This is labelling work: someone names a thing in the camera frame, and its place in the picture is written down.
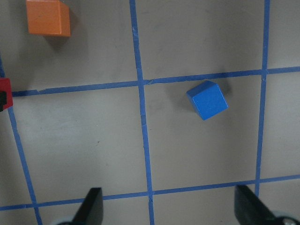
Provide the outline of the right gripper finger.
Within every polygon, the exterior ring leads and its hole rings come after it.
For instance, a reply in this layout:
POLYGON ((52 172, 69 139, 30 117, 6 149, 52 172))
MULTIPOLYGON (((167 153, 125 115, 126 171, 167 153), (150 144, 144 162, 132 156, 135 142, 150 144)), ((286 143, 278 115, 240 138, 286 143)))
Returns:
POLYGON ((246 185, 234 190, 234 214, 240 225, 280 225, 276 217, 246 185))
POLYGON ((102 188, 91 188, 79 210, 70 222, 71 225, 101 225, 104 218, 102 188))

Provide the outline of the right gripper black finger holding red block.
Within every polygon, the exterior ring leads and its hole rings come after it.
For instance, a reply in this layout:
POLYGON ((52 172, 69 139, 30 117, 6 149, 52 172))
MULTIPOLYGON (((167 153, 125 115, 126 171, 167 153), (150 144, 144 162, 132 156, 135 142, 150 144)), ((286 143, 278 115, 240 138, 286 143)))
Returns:
POLYGON ((4 110, 4 106, 7 104, 7 93, 5 91, 0 92, 0 111, 4 110))

